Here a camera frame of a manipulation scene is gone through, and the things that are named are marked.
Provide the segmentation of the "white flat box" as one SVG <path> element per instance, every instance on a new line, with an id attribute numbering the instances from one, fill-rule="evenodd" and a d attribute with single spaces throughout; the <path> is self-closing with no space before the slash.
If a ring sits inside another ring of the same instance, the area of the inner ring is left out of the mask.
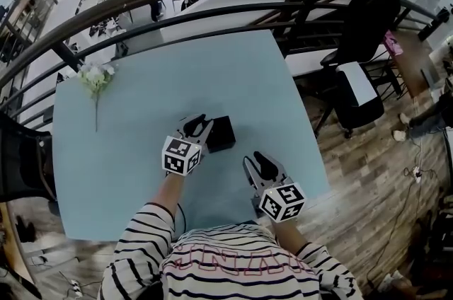
<path id="1" fill-rule="evenodd" d="M 374 100 L 377 93 L 358 62 L 348 62 L 336 68 L 339 88 L 352 106 L 360 107 Z"/>

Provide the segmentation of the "person's left forearm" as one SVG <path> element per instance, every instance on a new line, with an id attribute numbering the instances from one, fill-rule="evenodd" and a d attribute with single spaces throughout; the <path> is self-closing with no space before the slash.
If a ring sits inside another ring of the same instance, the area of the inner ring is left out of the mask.
<path id="1" fill-rule="evenodd" d="M 178 202 L 183 191 L 185 177 L 169 173 L 151 202 L 166 208 L 172 216 L 176 215 Z"/>

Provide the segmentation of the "person's right forearm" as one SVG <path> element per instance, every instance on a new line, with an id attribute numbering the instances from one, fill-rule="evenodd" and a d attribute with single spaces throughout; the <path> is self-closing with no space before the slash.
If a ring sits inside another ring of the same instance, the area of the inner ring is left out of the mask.
<path id="1" fill-rule="evenodd" d="M 308 244 L 308 241 L 297 228 L 296 219 L 273 222 L 272 226 L 280 246 L 291 254 L 298 255 L 299 251 Z"/>

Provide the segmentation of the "black mesh chair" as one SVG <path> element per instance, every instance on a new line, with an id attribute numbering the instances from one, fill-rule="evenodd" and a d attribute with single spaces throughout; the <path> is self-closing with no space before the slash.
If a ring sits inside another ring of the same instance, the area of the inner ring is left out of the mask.
<path id="1" fill-rule="evenodd" d="M 26 197 L 57 201 L 52 135 L 0 112 L 0 202 Z"/>

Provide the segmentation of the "pink packet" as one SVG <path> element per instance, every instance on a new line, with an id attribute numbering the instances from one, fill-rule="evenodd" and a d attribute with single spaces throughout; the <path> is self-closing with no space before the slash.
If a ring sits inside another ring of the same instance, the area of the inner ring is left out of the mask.
<path id="1" fill-rule="evenodd" d="M 403 54 L 402 47 L 390 30 L 385 33 L 383 45 L 385 46 L 387 52 L 392 56 L 399 56 Z"/>

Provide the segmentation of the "black office chair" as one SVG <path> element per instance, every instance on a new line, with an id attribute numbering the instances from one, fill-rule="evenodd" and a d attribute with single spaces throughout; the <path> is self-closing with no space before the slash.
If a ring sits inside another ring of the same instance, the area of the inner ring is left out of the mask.
<path id="1" fill-rule="evenodd" d="M 332 84 L 322 93 L 328 107 L 314 130 L 315 135 L 319 135 L 331 113 L 336 114 L 347 138 L 352 136 L 354 129 L 374 122 L 384 114 L 383 102 L 374 86 L 377 93 L 374 100 L 360 107 L 352 106 L 339 88 L 336 68 L 348 62 L 358 62 L 361 67 L 369 62 L 382 44 L 385 33 L 392 26 L 400 8 L 400 0 L 351 0 L 348 4 L 338 49 L 321 60 L 322 71 Z"/>

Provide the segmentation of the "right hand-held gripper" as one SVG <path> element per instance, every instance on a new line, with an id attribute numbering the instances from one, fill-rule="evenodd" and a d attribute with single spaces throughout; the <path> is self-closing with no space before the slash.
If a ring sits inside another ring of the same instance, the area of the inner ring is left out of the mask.
<path id="1" fill-rule="evenodd" d="M 273 222 L 284 222 L 299 216 L 306 203 L 306 196 L 300 185 L 287 174 L 283 165 L 272 156 L 254 151 L 253 156 L 259 169 L 251 158 L 244 156 L 243 169 L 250 185 L 260 188 L 264 181 L 282 181 L 272 184 L 261 195 L 255 194 L 251 203 L 256 216 L 267 216 Z"/>

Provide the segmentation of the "striped white shirt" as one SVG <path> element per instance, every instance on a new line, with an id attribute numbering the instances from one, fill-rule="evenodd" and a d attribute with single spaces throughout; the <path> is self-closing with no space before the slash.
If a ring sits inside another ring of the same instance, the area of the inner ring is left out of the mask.
<path id="1" fill-rule="evenodd" d="M 352 273 L 326 247 L 285 250 L 257 224 L 175 237 L 173 215 L 145 204 L 121 235 L 98 300 L 363 300 Z"/>

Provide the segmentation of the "black square box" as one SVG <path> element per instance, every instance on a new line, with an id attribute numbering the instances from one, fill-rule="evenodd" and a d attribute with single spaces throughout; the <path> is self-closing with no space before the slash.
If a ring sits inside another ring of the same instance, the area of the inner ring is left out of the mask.
<path id="1" fill-rule="evenodd" d="M 229 116 L 213 119 L 213 126 L 208 135 L 206 146 L 210 154 L 232 148 L 236 143 Z"/>

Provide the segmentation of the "brown wooden desk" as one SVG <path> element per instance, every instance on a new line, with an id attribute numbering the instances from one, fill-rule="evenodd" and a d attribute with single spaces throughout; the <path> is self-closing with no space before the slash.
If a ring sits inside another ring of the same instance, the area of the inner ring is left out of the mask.
<path id="1" fill-rule="evenodd" d="M 426 41 L 420 41 L 415 31 L 397 30 L 392 32 L 392 35 L 403 52 L 398 55 L 391 54 L 391 58 L 406 85 L 409 96 L 415 98 L 440 80 L 440 75 L 430 58 L 432 48 Z"/>

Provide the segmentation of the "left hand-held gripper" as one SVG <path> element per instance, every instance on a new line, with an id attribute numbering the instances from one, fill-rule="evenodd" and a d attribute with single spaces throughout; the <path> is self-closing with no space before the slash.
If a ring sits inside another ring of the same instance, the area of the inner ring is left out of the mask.
<path id="1" fill-rule="evenodd" d="M 161 166 L 166 173 L 189 175 L 200 163 L 203 145 L 214 125 L 205 114 L 190 115 L 178 122 L 176 132 L 167 136 L 161 151 Z"/>

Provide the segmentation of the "white artificial flower bouquet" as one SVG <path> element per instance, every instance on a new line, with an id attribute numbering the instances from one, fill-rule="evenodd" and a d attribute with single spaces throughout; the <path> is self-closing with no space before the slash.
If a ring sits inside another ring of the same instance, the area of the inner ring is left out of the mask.
<path id="1" fill-rule="evenodd" d="M 101 93 L 107 88 L 113 80 L 116 69 L 112 64 L 99 64 L 98 62 L 89 62 L 82 64 L 77 72 L 80 82 L 90 93 L 94 102 L 95 131 L 98 131 L 98 104 Z"/>

